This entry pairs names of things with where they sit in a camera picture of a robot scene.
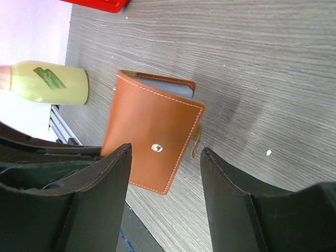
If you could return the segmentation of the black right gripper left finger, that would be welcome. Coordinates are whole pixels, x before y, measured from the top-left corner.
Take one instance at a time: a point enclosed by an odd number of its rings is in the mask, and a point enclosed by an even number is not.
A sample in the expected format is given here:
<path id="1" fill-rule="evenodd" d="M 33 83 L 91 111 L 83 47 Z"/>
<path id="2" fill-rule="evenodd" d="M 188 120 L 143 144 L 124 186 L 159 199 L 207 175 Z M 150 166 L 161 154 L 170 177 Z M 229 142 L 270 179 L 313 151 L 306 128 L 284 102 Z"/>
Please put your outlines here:
<path id="1" fill-rule="evenodd" d="M 115 251 L 131 163 L 131 144 L 95 161 L 1 163 L 1 251 Z"/>

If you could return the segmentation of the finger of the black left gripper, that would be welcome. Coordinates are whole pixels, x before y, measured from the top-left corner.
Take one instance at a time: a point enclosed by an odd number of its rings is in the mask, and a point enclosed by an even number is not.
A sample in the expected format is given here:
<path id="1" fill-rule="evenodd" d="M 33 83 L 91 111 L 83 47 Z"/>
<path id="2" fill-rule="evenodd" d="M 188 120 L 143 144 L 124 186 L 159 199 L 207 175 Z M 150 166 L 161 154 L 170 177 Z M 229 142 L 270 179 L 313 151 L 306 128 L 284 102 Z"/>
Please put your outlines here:
<path id="1" fill-rule="evenodd" d="M 1 183 L 46 186 L 99 161 L 100 150 L 33 138 L 1 123 Z"/>

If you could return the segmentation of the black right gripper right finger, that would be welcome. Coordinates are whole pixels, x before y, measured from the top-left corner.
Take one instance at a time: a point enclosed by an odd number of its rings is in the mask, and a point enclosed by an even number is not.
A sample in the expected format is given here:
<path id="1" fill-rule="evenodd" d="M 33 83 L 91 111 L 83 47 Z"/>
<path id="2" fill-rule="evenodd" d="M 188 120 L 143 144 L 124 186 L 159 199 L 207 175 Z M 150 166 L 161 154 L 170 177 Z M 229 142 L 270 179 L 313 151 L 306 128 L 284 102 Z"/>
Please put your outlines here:
<path id="1" fill-rule="evenodd" d="M 284 190 L 210 148 L 200 167 L 213 251 L 335 251 L 335 183 Z"/>

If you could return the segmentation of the brown leather card holder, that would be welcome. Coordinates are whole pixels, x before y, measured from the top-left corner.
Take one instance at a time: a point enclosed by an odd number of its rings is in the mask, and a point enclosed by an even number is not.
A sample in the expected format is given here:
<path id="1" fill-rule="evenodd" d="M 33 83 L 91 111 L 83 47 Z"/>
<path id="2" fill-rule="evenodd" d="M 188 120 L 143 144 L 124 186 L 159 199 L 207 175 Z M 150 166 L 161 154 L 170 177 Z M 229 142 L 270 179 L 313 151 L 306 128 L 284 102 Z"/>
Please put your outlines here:
<path id="1" fill-rule="evenodd" d="M 195 89 L 191 80 L 120 70 L 101 155 L 130 143 L 129 182 L 167 194 L 188 145 L 196 152 L 200 142 L 205 105 Z"/>

